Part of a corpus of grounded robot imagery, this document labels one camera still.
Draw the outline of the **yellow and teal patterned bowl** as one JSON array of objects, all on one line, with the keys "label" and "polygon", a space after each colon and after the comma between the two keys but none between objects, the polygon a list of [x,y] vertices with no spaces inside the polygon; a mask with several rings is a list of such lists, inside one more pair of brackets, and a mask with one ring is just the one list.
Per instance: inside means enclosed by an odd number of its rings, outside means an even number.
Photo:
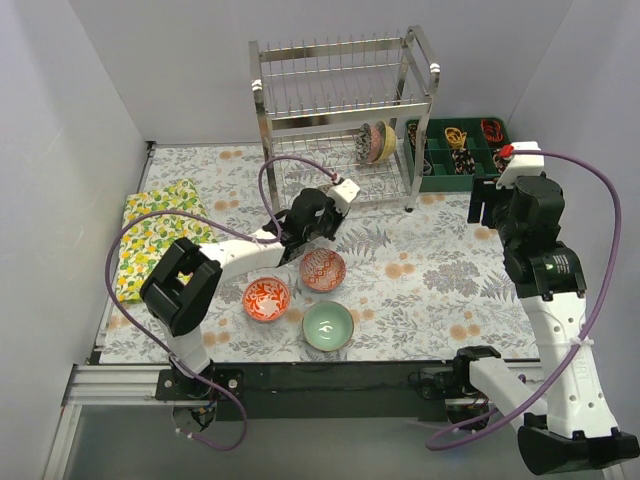
[{"label": "yellow and teal patterned bowl", "polygon": [[397,136],[394,128],[384,121],[379,121],[376,123],[376,128],[380,134],[381,138],[381,147],[380,152],[375,159],[376,163],[384,162],[389,159],[389,157],[396,150]]}]

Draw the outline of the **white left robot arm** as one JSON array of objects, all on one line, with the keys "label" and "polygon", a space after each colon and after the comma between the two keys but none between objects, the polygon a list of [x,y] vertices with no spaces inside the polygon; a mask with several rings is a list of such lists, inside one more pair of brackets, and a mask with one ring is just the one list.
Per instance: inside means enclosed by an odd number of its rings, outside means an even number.
[{"label": "white left robot arm", "polygon": [[249,240],[194,244],[173,242],[141,288],[141,299],[162,324],[169,359],[180,372],[178,387],[193,400],[205,398],[213,386],[206,370],[212,365],[200,328],[218,286],[265,268],[277,268],[298,258],[319,237],[334,240],[359,195],[351,180],[323,192],[305,188],[291,207],[276,215]]}]

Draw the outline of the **black leaf patterned bowl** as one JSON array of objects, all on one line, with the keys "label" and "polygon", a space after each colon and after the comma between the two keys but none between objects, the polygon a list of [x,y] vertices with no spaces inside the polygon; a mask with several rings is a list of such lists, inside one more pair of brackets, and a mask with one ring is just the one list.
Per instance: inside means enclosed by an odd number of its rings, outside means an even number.
[{"label": "black leaf patterned bowl", "polygon": [[358,129],[355,138],[356,160],[359,163],[366,164],[371,162],[372,143],[371,126],[369,123],[364,123]]}]

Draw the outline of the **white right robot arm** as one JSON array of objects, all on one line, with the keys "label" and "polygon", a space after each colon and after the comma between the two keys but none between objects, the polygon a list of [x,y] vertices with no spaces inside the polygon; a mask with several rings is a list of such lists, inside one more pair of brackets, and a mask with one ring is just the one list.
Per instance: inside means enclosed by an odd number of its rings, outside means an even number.
[{"label": "white right robot arm", "polygon": [[561,187],[544,175],[509,187],[473,181],[468,220],[497,231],[504,266],[531,323],[546,392],[511,424],[531,473],[601,470],[634,459],[639,441],[623,432],[601,389],[586,329],[586,282],[577,254],[559,241]]}]

